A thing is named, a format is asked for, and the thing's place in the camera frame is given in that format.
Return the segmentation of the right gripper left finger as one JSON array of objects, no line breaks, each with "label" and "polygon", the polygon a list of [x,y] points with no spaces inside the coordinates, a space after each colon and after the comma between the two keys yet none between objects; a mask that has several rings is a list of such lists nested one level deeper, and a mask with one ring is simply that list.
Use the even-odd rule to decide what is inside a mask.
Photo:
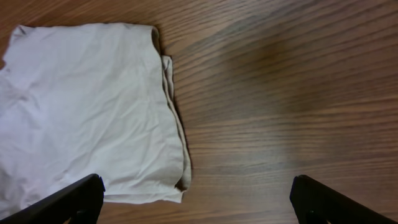
[{"label": "right gripper left finger", "polygon": [[102,178],[90,174],[1,220],[1,224],[96,224],[103,206]]}]

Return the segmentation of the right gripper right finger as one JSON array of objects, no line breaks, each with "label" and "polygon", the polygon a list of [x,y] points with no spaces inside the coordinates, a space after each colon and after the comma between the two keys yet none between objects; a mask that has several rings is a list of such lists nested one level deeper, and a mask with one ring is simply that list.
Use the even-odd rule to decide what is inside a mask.
[{"label": "right gripper right finger", "polygon": [[289,199],[299,224],[397,224],[307,175],[294,177]]}]

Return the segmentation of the beige shorts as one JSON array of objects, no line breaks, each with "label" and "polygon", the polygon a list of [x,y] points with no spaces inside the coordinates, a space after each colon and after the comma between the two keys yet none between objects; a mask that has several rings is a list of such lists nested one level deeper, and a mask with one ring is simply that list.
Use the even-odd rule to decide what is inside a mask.
[{"label": "beige shorts", "polygon": [[89,174],[106,202],[181,202],[191,163],[155,27],[20,25],[2,59],[2,218]]}]

